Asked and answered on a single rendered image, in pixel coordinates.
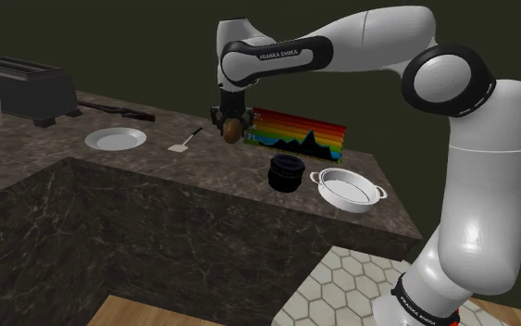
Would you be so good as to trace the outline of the brown potato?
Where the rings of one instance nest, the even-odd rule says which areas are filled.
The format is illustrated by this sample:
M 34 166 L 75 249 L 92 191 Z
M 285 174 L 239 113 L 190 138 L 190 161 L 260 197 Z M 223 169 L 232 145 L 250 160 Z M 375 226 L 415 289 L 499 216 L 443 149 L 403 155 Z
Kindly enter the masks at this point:
M 223 123 L 222 136 L 226 143 L 236 144 L 243 135 L 242 124 L 238 119 L 226 119 Z

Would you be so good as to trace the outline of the black tongs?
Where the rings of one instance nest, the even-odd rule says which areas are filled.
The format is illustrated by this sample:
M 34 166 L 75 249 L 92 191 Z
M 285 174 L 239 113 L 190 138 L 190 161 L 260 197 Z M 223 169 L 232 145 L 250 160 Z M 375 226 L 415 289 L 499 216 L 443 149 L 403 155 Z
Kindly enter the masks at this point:
M 141 111 L 134 110 L 134 109 L 130 109 L 130 108 L 126 108 L 126 107 L 112 107 L 112 106 L 98 105 L 98 104 L 84 102 L 84 101 L 79 101 L 78 105 L 82 106 L 82 107 L 94 108 L 94 109 L 97 109 L 97 110 L 100 110 L 100 111 L 103 111 L 103 112 L 109 113 L 109 114 L 119 114 L 122 118 L 155 122 L 155 115 L 150 114 L 150 113 L 141 112 Z

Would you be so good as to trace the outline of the rainbow striped book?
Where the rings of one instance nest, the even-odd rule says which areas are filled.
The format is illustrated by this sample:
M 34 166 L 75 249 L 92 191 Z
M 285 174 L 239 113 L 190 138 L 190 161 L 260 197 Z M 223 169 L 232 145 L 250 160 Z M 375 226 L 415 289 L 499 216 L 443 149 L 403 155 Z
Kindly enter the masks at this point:
M 253 113 L 245 144 L 341 163 L 345 126 L 258 107 Z

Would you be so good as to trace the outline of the black toaster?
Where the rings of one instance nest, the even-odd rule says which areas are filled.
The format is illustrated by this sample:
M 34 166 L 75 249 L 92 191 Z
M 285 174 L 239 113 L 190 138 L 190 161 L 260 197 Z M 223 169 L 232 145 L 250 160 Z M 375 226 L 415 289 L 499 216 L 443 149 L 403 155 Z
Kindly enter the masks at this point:
M 0 56 L 0 99 L 4 113 L 47 128 L 56 118 L 81 115 L 72 76 L 62 68 Z

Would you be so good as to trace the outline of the white two-handled pan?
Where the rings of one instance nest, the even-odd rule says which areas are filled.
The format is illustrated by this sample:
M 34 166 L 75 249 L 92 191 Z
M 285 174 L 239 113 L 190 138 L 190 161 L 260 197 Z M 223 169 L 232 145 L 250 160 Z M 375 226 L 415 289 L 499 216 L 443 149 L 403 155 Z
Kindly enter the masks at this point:
M 317 184 L 323 199 L 347 212 L 366 213 L 379 200 L 388 197 L 382 187 L 347 169 L 323 169 L 311 172 L 309 178 Z

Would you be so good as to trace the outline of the white plate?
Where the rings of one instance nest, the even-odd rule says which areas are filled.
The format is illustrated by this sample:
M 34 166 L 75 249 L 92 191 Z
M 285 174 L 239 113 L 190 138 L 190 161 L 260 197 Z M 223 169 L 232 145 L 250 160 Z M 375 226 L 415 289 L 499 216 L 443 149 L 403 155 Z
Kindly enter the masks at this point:
M 107 128 L 90 133 L 84 142 L 91 148 L 102 151 L 122 151 L 142 145 L 147 135 L 133 128 Z

